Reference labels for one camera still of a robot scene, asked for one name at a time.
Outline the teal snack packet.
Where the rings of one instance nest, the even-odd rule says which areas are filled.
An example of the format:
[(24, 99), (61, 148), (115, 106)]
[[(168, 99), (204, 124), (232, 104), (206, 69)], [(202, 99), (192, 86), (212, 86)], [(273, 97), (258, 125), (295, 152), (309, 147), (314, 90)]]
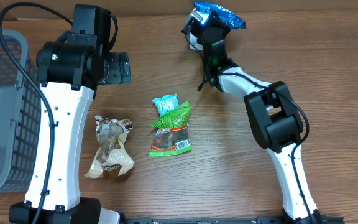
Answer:
[(179, 106), (177, 94), (165, 95), (160, 98), (155, 98), (152, 100), (154, 105), (157, 108), (157, 111), (160, 116), (164, 116), (165, 114), (171, 112), (176, 107)]

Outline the blue snack bar wrapper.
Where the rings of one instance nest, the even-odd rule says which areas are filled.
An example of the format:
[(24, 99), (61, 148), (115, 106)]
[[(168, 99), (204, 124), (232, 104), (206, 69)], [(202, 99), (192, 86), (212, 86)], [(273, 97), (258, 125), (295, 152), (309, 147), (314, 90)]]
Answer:
[(241, 17), (233, 13), (232, 11), (226, 9), (219, 4), (210, 3), (206, 1), (195, 1), (194, 8), (196, 13), (202, 17), (201, 24), (205, 25), (209, 20), (210, 15), (213, 11), (219, 17), (219, 20), (224, 22), (225, 25), (229, 26), (231, 29), (245, 29), (246, 22)]

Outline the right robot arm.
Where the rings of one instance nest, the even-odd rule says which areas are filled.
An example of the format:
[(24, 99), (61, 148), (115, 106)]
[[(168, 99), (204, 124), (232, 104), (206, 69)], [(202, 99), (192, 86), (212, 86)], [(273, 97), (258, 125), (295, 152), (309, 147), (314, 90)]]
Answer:
[(190, 25), (203, 53), (203, 81), (244, 100), (252, 134), (275, 166), (286, 221), (322, 223), (301, 160), (301, 144), (309, 133), (308, 120), (287, 85), (253, 78), (227, 56), (224, 39), (231, 29), (216, 12), (206, 19), (196, 16)]

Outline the green packet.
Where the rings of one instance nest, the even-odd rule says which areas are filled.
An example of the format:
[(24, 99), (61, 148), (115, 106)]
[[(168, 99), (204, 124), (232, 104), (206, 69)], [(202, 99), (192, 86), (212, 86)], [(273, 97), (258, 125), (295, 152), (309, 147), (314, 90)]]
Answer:
[(150, 147), (150, 157), (177, 156), (192, 150), (188, 134), (190, 111), (191, 105), (186, 101), (151, 125), (157, 132)]

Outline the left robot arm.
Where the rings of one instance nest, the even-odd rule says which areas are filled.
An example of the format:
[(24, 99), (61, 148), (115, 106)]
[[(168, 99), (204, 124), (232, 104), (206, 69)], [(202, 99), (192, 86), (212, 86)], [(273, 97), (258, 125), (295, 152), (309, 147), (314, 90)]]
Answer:
[(109, 10), (77, 4), (71, 30), (47, 42), (36, 58), (41, 99), (35, 167), (23, 202), (10, 207), (11, 223), (125, 222), (96, 198), (82, 197), (79, 163), (86, 117), (100, 85), (129, 83), (128, 54), (113, 52), (117, 20)]

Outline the beige snack bag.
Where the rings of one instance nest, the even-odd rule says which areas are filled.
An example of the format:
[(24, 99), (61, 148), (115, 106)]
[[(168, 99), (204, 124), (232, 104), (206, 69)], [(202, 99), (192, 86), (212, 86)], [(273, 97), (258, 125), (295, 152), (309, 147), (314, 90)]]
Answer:
[(124, 144), (133, 124), (129, 119), (108, 119), (95, 116), (96, 139), (99, 149), (85, 177), (90, 179), (115, 179), (126, 174), (134, 166)]

